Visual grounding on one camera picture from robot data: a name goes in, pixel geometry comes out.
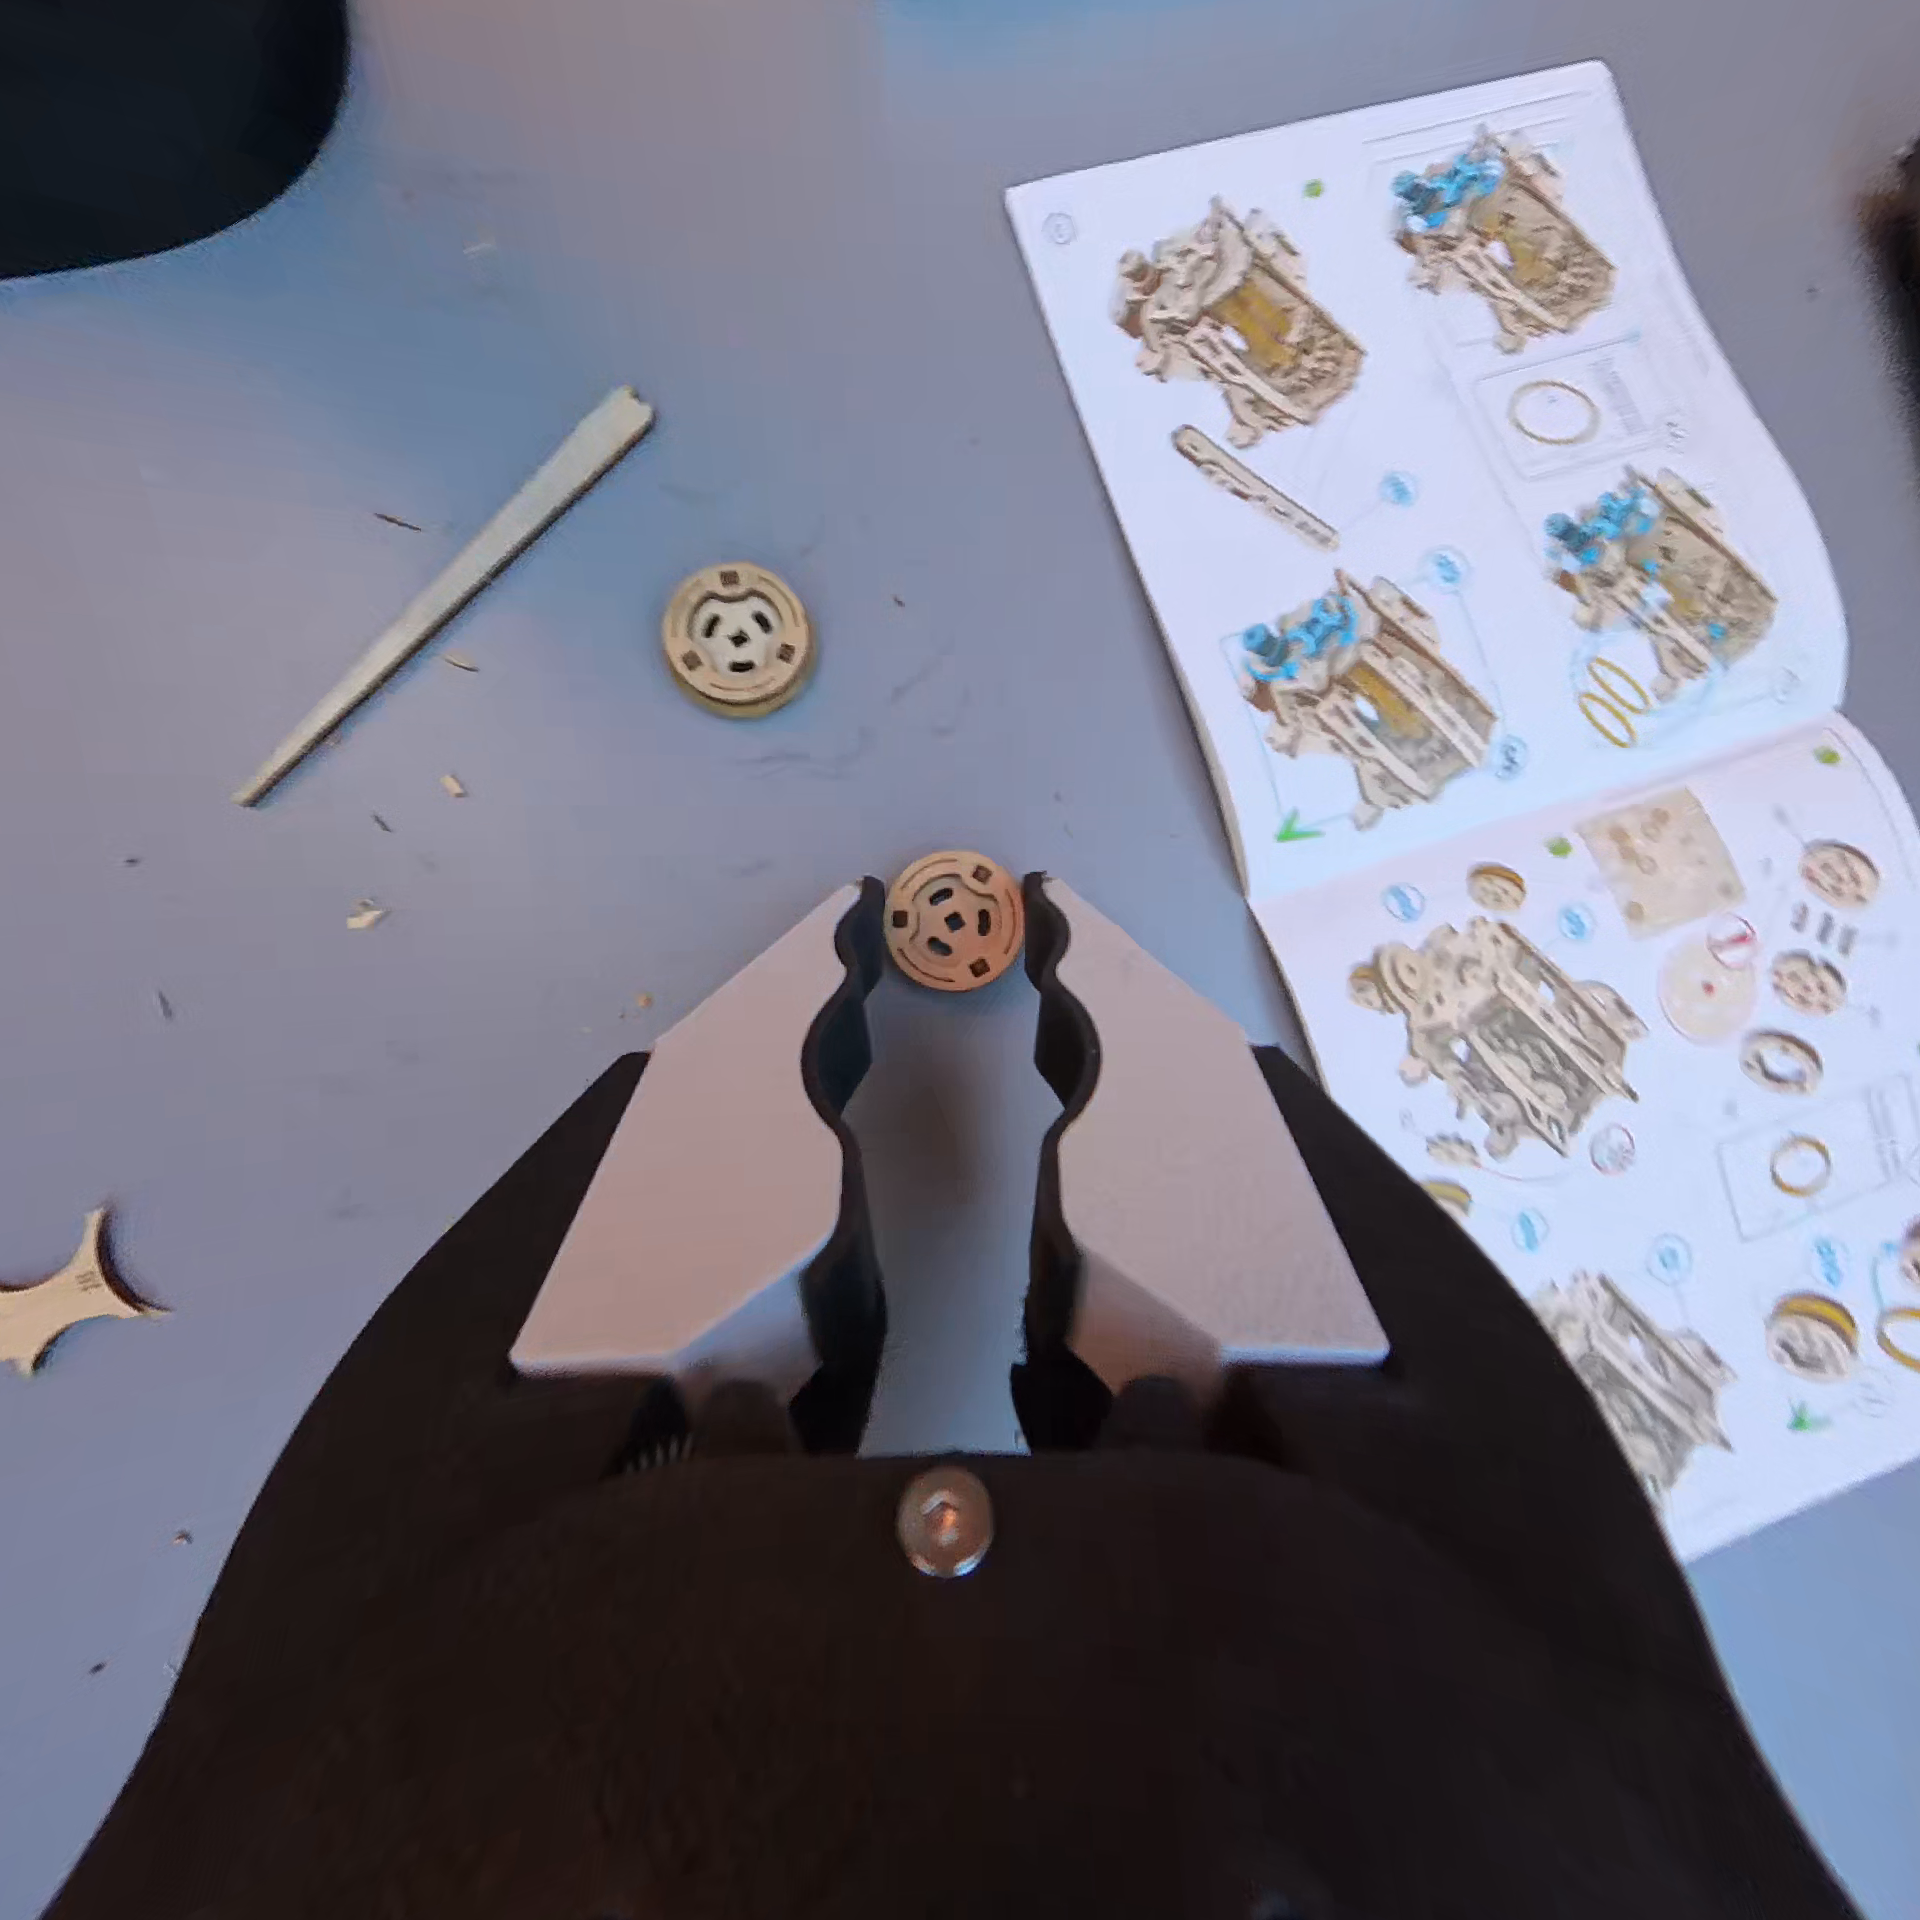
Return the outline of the thick round wooden disc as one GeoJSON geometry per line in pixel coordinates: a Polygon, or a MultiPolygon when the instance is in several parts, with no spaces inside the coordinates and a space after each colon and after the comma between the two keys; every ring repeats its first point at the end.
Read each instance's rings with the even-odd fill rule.
{"type": "Polygon", "coordinates": [[[700,709],[757,720],[793,705],[818,663],[818,640],[793,587],[757,562],[700,568],[660,618],[662,661],[700,709]]]}

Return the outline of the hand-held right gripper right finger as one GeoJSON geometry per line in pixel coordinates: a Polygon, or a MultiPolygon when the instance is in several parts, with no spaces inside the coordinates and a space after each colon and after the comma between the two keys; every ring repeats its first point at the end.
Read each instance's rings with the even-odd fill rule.
{"type": "Polygon", "coordinates": [[[1041,1145],[1017,1423],[1036,1453],[1098,1443],[1138,1384],[1208,1410],[1241,1369],[1389,1354],[1269,1085],[1214,1002],[1046,873],[1024,879],[1041,1145]]]}

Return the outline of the grey desk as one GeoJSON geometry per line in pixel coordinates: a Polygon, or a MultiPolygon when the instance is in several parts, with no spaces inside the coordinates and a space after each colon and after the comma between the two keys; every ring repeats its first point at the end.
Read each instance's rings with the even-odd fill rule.
{"type": "Polygon", "coordinates": [[[357,5],[296,193],[5,288],[5,1280],[109,1204],[171,1309],[5,1369],[5,1916],[105,1819],[368,1316],[832,887],[1058,873],[1299,1050],[1002,195],[1590,57],[1913,799],[1858,201],[1915,136],[1915,5],[357,5]],[[642,443],[233,805],[614,387],[642,443]],[[734,560],[818,640],[757,720],[660,644],[734,560]]]}

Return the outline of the thin round wooden disc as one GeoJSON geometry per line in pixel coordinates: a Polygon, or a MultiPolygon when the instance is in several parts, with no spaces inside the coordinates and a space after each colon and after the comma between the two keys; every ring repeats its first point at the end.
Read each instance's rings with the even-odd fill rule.
{"type": "Polygon", "coordinates": [[[928,993],[989,987],[1024,946],[1017,875],[973,850],[922,856],[890,883],[883,911],[888,953],[928,993]]]}

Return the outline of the pale pointed wooden stick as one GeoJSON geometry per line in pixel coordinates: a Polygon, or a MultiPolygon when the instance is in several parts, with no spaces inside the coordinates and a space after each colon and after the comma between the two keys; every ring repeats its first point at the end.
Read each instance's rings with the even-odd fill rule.
{"type": "Polygon", "coordinates": [[[614,387],[578,420],[442,571],[372,637],[289,737],[242,781],[232,802],[251,809],[338,735],[459,613],[589,495],[657,423],[633,387],[614,387]]]}

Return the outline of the star-shaped wooden scrap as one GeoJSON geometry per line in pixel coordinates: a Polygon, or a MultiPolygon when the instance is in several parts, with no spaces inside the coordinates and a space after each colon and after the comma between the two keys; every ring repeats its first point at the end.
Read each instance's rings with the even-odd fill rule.
{"type": "Polygon", "coordinates": [[[2,1362],[34,1378],[70,1331],[89,1323],[162,1319],[112,1261],[112,1208],[85,1213],[76,1253],[46,1277],[2,1285],[2,1362]]]}

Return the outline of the black rounded pad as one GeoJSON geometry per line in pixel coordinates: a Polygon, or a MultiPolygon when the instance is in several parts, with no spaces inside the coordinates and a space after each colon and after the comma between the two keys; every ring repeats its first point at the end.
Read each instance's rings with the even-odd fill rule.
{"type": "Polygon", "coordinates": [[[346,2],[5,2],[2,280],[222,233],[320,156],[346,2]]]}

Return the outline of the illustrated instruction booklet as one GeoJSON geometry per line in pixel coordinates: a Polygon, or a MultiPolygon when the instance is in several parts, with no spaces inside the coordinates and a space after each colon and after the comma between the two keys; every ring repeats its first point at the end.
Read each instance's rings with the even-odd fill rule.
{"type": "Polygon", "coordinates": [[[1318,1080],[1691,1560],[1915,1463],[1915,817],[1581,63],[1006,205],[1318,1080]]]}

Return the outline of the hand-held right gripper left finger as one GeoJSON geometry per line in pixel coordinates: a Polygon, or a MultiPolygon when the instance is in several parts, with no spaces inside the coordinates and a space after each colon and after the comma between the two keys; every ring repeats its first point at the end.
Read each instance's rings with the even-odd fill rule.
{"type": "Polygon", "coordinates": [[[856,1453],[888,1338],[848,1105],[874,1067],[883,889],[838,887],[673,1024],[512,1345],[522,1378],[763,1388],[856,1453]]]}

